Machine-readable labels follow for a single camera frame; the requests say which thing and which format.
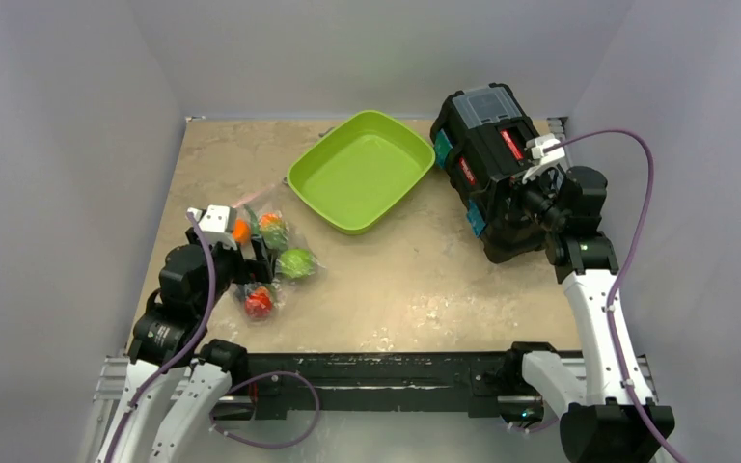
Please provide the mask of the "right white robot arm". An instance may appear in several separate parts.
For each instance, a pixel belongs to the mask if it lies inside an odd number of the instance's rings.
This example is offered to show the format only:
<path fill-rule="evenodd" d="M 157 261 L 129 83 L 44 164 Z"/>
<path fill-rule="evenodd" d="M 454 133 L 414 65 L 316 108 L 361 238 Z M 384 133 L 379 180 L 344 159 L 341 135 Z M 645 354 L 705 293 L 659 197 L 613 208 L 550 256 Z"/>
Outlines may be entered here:
<path fill-rule="evenodd" d="M 588 167 L 562 174 L 558 187 L 532 181 L 522 207 L 546 233 L 545 253 L 572 310 L 585 378 L 553 350 L 529 350 L 506 362 L 513 391 L 535 389 L 556 423 L 570 462 L 651 462 L 675 427 L 672 408 L 648 386 L 625 328 L 611 240 L 599 230 L 607 179 Z"/>

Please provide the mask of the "clear zip top bag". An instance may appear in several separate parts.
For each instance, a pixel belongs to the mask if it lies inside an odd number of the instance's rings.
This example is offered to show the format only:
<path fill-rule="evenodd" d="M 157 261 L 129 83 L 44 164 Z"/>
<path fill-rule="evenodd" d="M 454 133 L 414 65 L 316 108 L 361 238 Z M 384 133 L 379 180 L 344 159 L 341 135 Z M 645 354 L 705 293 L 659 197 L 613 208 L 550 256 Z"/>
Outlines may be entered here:
<path fill-rule="evenodd" d="M 255 266 L 250 281 L 234 284 L 230 293 L 251 324 L 269 322 L 294 293 L 325 275 L 324 265 L 284 210 L 288 192 L 284 181 L 275 182 L 233 204 L 234 241 Z"/>

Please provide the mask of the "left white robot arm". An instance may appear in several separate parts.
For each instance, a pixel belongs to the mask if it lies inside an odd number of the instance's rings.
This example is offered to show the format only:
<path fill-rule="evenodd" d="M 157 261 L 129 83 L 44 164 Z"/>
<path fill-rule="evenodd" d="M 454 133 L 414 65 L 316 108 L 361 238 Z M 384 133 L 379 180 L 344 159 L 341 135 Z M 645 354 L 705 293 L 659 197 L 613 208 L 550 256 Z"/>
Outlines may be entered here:
<path fill-rule="evenodd" d="M 191 375 L 215 305 L 232 286 L 271 282 L 278 253 L 256 234 L 245 241 L 209 232 L 186 236 L 187 244 L 164 259 L 159 286 L 133 327 L 121 399 L 98 462 L 174 459 L 199 413 L 210 410 L 210 394 L 235 395 L 248 385 L 246 349 L 216 340 L 202 348 L 199 386 L 173 398 Z"/>

